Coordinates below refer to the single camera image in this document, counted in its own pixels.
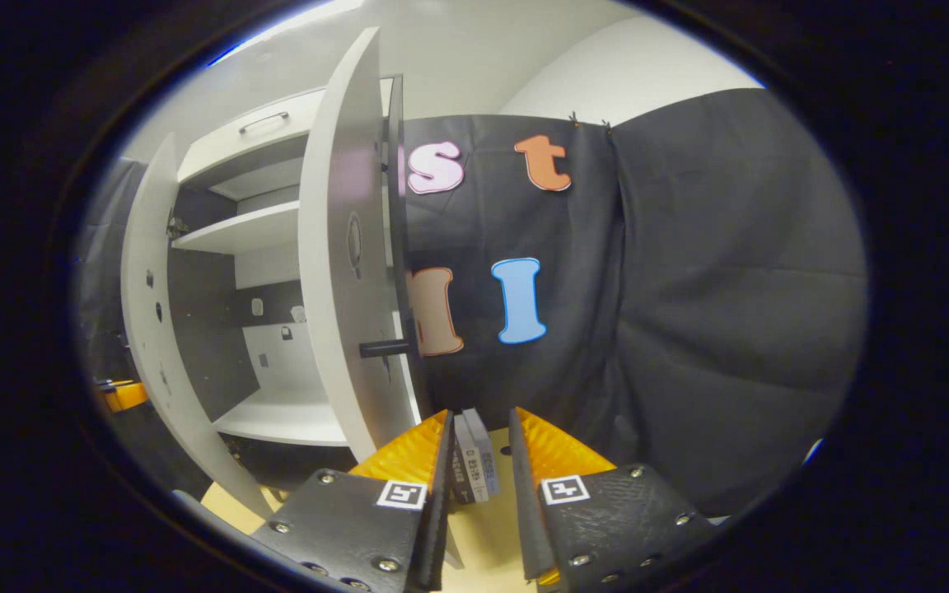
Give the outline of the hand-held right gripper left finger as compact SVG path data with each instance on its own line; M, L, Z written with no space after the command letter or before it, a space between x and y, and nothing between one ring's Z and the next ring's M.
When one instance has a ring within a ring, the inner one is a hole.
M453 413L441 410L347 472L317 470L254 540L341 591L437 592L452 450Z

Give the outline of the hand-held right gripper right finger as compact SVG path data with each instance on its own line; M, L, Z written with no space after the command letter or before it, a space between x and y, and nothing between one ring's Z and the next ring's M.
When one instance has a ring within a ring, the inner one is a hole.
M524 577L539 588L637 588L717 532L656 470L617 465L537 414L509 420Z

